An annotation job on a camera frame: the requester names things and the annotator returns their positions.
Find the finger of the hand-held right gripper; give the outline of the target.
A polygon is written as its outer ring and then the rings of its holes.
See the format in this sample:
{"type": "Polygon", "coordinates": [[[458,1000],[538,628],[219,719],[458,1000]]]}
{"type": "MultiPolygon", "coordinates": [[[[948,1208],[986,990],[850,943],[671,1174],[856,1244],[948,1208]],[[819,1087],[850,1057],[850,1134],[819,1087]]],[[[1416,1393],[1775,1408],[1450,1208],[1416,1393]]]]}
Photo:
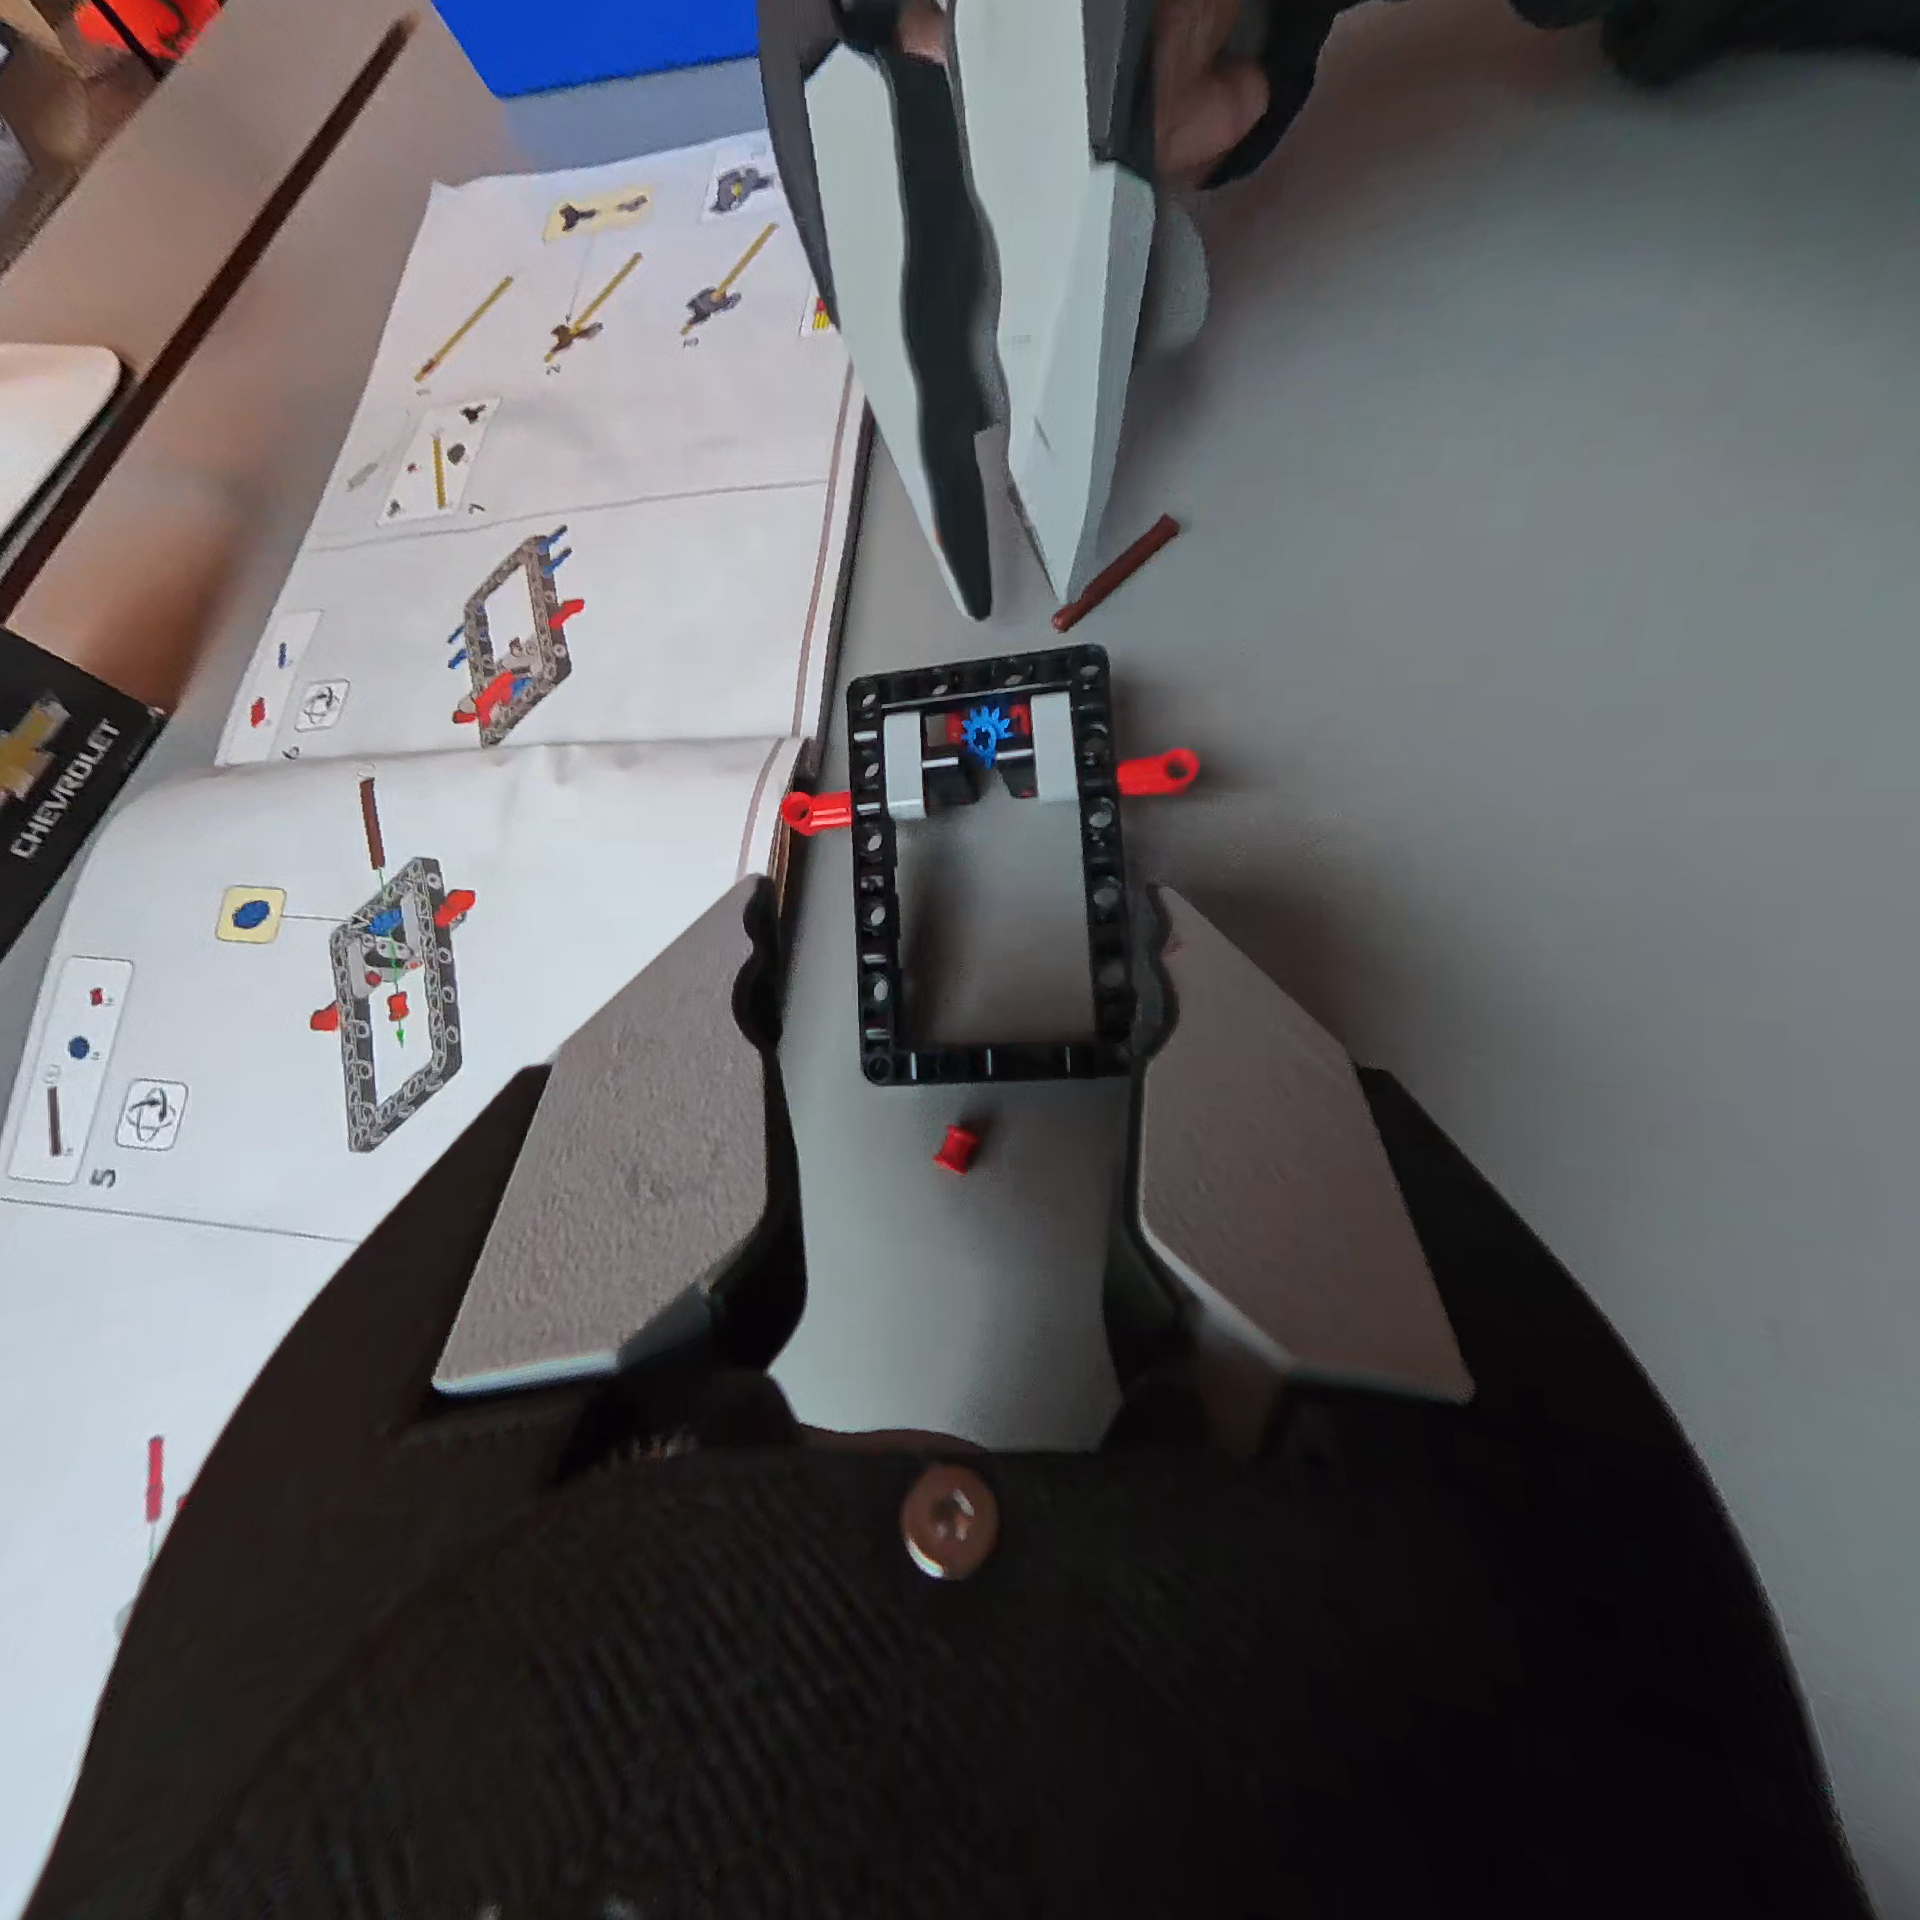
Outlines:
{"type": "Polygon", "coordinates": [[[957,78],[957,30],[835,30],[800,104],[835,326],[957,607],[986,618],[1000,371],[957,78]]]}
{"type": "Polygon", "coordinates": [[[1158,7],[962,0],[948,78],[986,223],[1011,492],[1054,599],[1094,567],[1158,240],[1158,7]]]}

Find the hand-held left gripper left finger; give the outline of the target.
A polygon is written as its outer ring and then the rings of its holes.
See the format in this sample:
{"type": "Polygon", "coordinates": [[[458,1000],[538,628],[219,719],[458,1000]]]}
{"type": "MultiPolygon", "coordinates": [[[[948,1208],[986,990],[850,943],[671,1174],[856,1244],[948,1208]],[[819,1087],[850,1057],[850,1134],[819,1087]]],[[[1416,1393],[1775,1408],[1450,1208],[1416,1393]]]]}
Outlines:
{"type": "Polygon", "coordinates": [[[800,1319],[780,891],[750,876],[559,1044],[435,1386],[768,1368],[800,1319]]]}

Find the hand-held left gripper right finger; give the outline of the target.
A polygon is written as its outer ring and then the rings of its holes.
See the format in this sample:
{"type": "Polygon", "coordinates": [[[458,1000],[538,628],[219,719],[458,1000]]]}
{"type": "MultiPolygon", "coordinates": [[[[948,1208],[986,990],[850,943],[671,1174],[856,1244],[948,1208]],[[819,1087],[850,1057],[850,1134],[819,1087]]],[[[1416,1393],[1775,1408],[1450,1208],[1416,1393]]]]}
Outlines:
{"type": "Polygon", "coordinates": [[[1354,1050],[1149,885],[1106,1239],[1122,1393],[1205,1341],[1269,1383],[1468,1408],[1475,1374],[1354,1050]]]}

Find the brown lego axle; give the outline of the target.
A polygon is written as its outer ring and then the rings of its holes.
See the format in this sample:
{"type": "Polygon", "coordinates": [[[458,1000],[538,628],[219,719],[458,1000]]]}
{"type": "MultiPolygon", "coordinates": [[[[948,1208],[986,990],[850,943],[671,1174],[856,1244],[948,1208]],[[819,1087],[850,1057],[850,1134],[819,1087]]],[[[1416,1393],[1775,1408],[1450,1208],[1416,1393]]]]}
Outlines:
{"type": "Polygon", "coordinates": [[[1125,541],[1077,599],[1049,614],[1054,633],[1079,628],[1099,604],[1113,604],[1160,547],[1183,539],[1183,522],[1164,512],[1137,541],[1125,541]]]}

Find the black lego frame assembly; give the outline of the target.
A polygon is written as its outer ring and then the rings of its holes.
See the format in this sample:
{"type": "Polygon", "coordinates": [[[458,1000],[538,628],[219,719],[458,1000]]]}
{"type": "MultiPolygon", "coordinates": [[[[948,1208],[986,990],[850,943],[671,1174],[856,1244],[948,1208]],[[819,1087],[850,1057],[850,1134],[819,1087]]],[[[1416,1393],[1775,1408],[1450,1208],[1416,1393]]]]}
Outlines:
{"type": "Polygon", "coordinates": [[[850,832],[856,860],[856,1037],[874,1092],[1015,1087],[1129,1075],[1137,943],[1122,849],[1125,801],[1177,801],[1199,782],[1191,750],[1122,755],[1113,660],[1094,642],[864,674],[850,684],[850,782],[791,790],[782,829],[850,832]],[[1030,702],[1030,758],[991,773],[962,755],[962,711],[1030,702]],[[905,1023],[898,829],[980,802],[991,781],[1020,802],[1064,802],[1077,817],[1079,920],[1093,960],[1085,1042],[948,1042],[913,1044],[905,1023]]]}

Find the lego instruction booklet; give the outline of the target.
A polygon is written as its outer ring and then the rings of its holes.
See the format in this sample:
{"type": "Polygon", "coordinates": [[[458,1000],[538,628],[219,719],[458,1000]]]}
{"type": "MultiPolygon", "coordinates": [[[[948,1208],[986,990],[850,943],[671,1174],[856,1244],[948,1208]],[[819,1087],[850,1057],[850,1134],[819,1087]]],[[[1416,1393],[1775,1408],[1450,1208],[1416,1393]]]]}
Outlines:
{"type": "Polygon", "coordinates": [[[204,773],[63,915],[4,1110],[4,1716],[90,1716],[346,1252],[768,866],[864,397],[768,137],[439,185],[204,773]]]}

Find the lego set box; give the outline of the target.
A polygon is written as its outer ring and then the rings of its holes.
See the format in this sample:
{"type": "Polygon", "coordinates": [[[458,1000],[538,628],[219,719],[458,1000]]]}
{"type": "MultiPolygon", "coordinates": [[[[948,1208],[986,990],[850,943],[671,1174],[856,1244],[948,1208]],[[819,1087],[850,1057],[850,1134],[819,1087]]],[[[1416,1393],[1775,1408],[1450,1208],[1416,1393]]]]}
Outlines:
{"type": "Polygon", "coordinates": [[[0,950],[12,957],[165,712],[94,674],[0,633],[0,950]]]}

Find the person's right hand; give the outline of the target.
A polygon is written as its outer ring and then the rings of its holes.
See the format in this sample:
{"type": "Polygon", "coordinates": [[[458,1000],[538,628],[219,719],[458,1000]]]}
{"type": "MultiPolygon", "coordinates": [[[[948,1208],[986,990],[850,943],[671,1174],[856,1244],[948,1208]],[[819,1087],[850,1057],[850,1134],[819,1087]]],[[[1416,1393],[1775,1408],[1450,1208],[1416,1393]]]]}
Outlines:
{"type": "Polygon", "coordinates": [[[1262,58],[1241,49],[1237,0],[1158,7],[1158,169],[1203,179],[1269,109],[1262,58]]]}

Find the blue storage bin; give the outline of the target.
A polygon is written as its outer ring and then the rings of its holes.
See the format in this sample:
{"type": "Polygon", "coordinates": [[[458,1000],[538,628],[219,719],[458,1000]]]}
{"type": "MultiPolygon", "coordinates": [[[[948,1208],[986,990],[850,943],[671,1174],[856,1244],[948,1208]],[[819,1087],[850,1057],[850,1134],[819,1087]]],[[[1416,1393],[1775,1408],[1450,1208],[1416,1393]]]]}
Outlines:
{"type": "Polygon", "coordinates": [[[753,0],[439,0],[499,98],[753,58],[753,0]]]}

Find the person's black jacket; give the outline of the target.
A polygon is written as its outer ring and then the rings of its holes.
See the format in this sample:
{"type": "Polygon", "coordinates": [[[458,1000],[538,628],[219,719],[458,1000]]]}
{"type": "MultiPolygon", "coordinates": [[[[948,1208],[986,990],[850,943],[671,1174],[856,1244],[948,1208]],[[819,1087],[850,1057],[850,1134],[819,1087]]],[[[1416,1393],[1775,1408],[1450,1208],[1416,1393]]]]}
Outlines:
{"type": "Polygon", "coordinates": [[[1680,84],[1729,55],[1920,55],[1914,0],[1513,0],[1534,30],[1597,27],[1629,84],[1680,84]]]}

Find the orange plastic object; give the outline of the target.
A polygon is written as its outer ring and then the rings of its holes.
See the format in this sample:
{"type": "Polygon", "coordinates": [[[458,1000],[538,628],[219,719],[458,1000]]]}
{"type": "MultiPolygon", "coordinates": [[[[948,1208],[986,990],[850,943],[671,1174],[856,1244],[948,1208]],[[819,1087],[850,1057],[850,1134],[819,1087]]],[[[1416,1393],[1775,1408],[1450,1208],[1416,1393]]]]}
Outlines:
{"type": "Polygon", "coordinates": [[[176,63],[216,14],[219,0],[83,0],[73,27],[94,49],[176,63]]]}

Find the white tray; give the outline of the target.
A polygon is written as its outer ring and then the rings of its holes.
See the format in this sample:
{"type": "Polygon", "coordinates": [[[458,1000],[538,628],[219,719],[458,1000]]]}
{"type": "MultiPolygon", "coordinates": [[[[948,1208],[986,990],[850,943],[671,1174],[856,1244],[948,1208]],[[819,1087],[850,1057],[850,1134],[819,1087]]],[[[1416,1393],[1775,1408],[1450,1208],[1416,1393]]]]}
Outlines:
{"type": "Polygon", "coordinates": [[[124,364],[112,349],[0,349],[0,539],[30,522],[43,498],[112,411],[120,379],[124,364]]]}

